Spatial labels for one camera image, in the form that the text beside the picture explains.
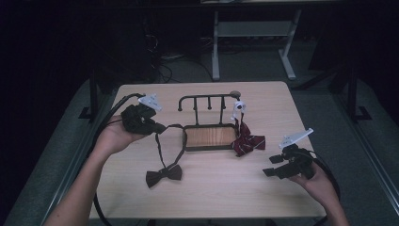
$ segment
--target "fabric strap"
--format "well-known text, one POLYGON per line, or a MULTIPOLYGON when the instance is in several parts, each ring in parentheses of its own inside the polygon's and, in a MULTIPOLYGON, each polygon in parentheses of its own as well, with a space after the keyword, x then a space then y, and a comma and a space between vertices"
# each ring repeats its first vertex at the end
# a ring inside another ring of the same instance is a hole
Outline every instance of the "fabric strap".
POLYGON ((180 181, 182 179, 182 175, 183 175, 182 168, 179 165, 177 165, 177 163, 179 162, 180 158, 184 154, 185 147, 187 144, 187 133, 185 132, 184 128, 180 124, 171 124, 167 127, 167 129, 170 127, 180 128, 183 130, 184 135, 183 135, 182 150, 177 155, 175 161, 172 164, 166 166, 164 163, 164 157, 162 156, 162 149, 161 149, 161 142, 159 141, 159 134, 158 133, 155 134, 155 141, 158 144, 159 157, 161 159, 162 165, 164 165, 164 168, 160 169, 158 171, 147 171, 146 183, 149 188, 151 188, 152 186, 155 186, 162 178, 165 178, 165 177, 168 177, 168 179, 170 179, 170 180, 178 180, 178 181, 180 181))

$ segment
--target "black robotic gripper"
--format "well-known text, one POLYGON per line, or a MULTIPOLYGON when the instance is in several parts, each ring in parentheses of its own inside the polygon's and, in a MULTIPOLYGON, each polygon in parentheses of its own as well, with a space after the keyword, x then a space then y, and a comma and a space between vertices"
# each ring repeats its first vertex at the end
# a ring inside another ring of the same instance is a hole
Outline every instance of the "black robotic gripper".
POLYGON ((282 149, 282 154, 271 156, 269 159, 273 164, 283 162, 284 160, 288 160, 288 163, 275 169, 263 169, 263 172, 268 177, 278 176, 280 179, 283 179, 301 173, 310 179, 314 175, 311 168, 311 162, 313 161, 311 153, 306 149, 299 149, 296 144, 285 147, 282 149))

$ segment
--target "gray floor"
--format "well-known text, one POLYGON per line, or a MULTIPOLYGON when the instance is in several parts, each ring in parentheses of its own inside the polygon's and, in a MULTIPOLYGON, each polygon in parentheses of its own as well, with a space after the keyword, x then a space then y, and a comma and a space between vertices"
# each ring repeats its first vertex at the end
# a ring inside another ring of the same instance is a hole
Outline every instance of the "gray floor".
MULTIPOLYGON (((302 84, 319 72, 308 71, 314 42, 297 41, 290 52, 290 59, 297 75, 290 81, 279 61, 277 50, 282 42, 264 41, 262 46, 244 46, 240 53, 220 56, 220 82, 233 81, 284 81, 289 87, 302 84)), ((212 82, 211 55, 201 56, 200 63, 179 58, 165 62, 173 71, 170 83, 212 82)), ((169 76, 167 68, 161 68, 169 76)), ((358 103, 367 108, 372 121, 354 124, 347 118, 341 95, 332 95, 327 90, 329 79, 306 91, 292 91, 296 107, 310 135, 315 151, 329 164, 342 190, 342 204, 352 225, 399 225, 399 217, 386 195, 367 150, 357 131, 360 129, 375 150, 392 183, 399 186, 399 129, 379 105, 374 93, 359 82, 358 103)), ((75 150, 82 145, 82 136, 92 130, 88 120, 78 120, 83 107, 88 106, 88 83, 78 90, 70 106, 49 140, 40 162, 33 171, 19 200, 8 217, 6 225, 40 225, 48 206, 70 166, 75 150)), ((109 102, 104 101, 104 108, 109 102)), ((313 218, 274 219, 278 225, 312 225, 313 218)), ((114 225, 146 225, 146 219, 111 219, 114 225)), ((160 219, 157 225, 264 225, 264 219, 160 219)), ((90 225, 102 225, 91 220, 90 225)))

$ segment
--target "black bow tie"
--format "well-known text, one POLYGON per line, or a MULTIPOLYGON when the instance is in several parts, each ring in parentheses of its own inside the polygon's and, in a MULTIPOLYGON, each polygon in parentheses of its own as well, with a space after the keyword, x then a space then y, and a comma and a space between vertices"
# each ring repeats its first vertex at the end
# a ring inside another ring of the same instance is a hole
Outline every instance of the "black bow tie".
POLYGON ((164 177, 168 177, 170 180, 180 181, 182 179, 182 168, 176 165, 171 169, 163 168, 159 171, 147 171, 147 186, 155 186, 164 177))

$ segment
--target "dark background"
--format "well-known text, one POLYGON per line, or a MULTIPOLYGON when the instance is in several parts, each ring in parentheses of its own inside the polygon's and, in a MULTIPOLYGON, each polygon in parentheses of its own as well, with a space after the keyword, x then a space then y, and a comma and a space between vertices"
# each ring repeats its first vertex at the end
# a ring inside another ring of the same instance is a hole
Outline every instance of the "dark background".
MULTIPOLYGON (((109 4, 130 6, 146 2, 109 4)), ((85 4, 98 5, 96 1, 85 4)), ((380 103, 399 124, 396 5, 379 1, 351 5, 333 13, 304 10, 295 38, 314 36, 319 40, 311 64, 314 69, 327 70, 343 61, 355 62, 359 77, 375 90, 380 103)), ((161 51, 180 47, 198 55, 196 43, 201 35, 209 33, 204 27, 212 27, 213 22, 208 16, 201 18, 204 13, 209 12, 164 11, 149 20, 146 13, 93 16, 77 10, 73 1, 1 1, 0 223, 6 219, 82 83, 92 73, 100 78, 104 92, 124 83, 150 83, 156 76, 151 63, 156 66, 162 53, 149 54, 147 47, 151 42, 144 34, 156 34, 161 51)))

